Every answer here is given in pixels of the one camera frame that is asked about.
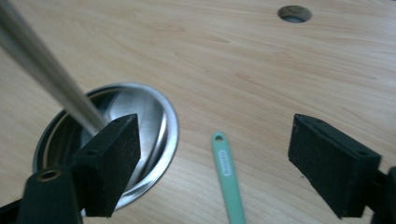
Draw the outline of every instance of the circular hole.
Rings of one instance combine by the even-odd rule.
[[[358,151],[358,154],[361,155],[361,156],[367,156],[368,155],[368,153],[365,152],[365,151]]]
[[[55,179],[56,177],[58,177],[61,174],[61,171],[58,170],[51,170],[51,171],[47,171],[46,173],[40,175],[38,177],[39,181],[50,181],[52,179]]]
[[[277,15],[280,19],[291,23],[302,23],[309,21],[312,17],[311,11],[306,7],[286,6],[282,7]]]
[[[216,136],[215,139],[216,139],[217,142],[221,142],[222,141],[222,137],[220,135]]]
[[[97,151],[91,150],[91,151],[87,152],[87,155],[94,156],[94,155],[96,155],[96,153],[97,153]]]

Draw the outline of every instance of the wooden table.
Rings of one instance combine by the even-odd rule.
[[[396,165],[396,2],[15,0],[77,84],[140,82],[180,123],[159,183],[85,223],[227,223],[210,138],[230,140],[247,223],[339,220],[288,160],[293,115],[324,119]],[[305,23],[277,16],[308,8]],[[21,197],[35,145],[61,107],[0,50],[0,203]]]

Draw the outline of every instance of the wood grain surface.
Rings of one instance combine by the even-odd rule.
[[[14,0],[77,84],[148,84],[174,105],[177,154],[156,186],[85,223],[227,223],[211,134],[231,144],[247,223],[339,220],[288,160],[293,115],[324,119],[396,165],[396,2]],[[312,12],[305,23],[277,16]],[[0,204],[21,197],[61,110],[0,50]]]

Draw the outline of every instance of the metal rod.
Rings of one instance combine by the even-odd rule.
[[[8,0],[0,0],[0,45],[89,133],[106,126],[91,101]]]

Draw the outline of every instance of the metal bowl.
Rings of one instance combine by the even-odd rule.
[[[164,95],[143,84],[112,84],[87,95],[108,122],[128,114],[138,116],[141,159],[117,204],[120,208],[149,190],[169,166],[177,148],[177,115]],[[38,142],[34,172],[51,166],[70,165],[73,154],[91,138],[62,110]]]

